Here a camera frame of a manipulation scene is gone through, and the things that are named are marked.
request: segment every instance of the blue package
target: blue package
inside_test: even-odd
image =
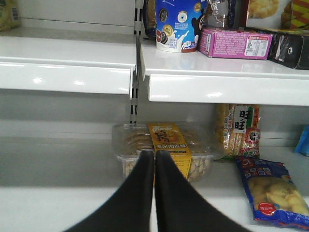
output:
[[[283,163],[265,159],[237,159],[254,220],[309,231],[309,207]]]
[[[300,136],[299,143],[296,146],[295,152],[309,156],[309,125],[305,126],[303,133]]]

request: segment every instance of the plastic container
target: plastic container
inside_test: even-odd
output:
[[[224,156],[221,145],[202,125],[177,123],[192,160],[187,180],[199,180],[211,167],[211,161]],[[112,131],[112,145],[123,166],[124,177],[132,171],[139,154],[143,150],[154,151],[153,142],[146,124],[118,124]]]

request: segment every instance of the white shelf surface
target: white shelf surface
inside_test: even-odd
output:
[[[131,92],[134,35],[20,27],[0,43],[0,88]]]
[[[106,202],[124,180],[110,139],[1,138],[0,145],[1,232],[63,231]],[[287,147],[261,147],[261,156],[284,162],[309,203],[308,157]],[[214,163],[193,186],[251,231],[278,231],[253,220],[235,164]],[[154,207],[151,231],[157,231]]]
[[[141,70],[156,102],[309,105],[309,70],[269,60],[209,58],[172,53],[141,39]]]

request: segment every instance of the cardboard box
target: cardboard box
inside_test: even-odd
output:
[[[268,59],[293,69],[309,70],[309,32],[302,30],[264,30],[272,34]]]
[[[272,35],[203,28],[198,50],[214,58],[267,59]]]

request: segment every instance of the yellow package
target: yellow package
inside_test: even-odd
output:
[[[224,146],[225,159],[259,157],[259,107],[219,104],[217,113],[216,137]]]
[[[5,0],[0,0],[0,31],[9,30],[8,25],[8,8]]]
[[[20,26],[20,18],[18,14],[18,5],[16,0],[6,0],[8,9],[8,25],[10,28]]]
[[[177,167],[187,178],[192,155],[178,126],[175,123],[149,123],[148,128],[154,150],[169,151]]]

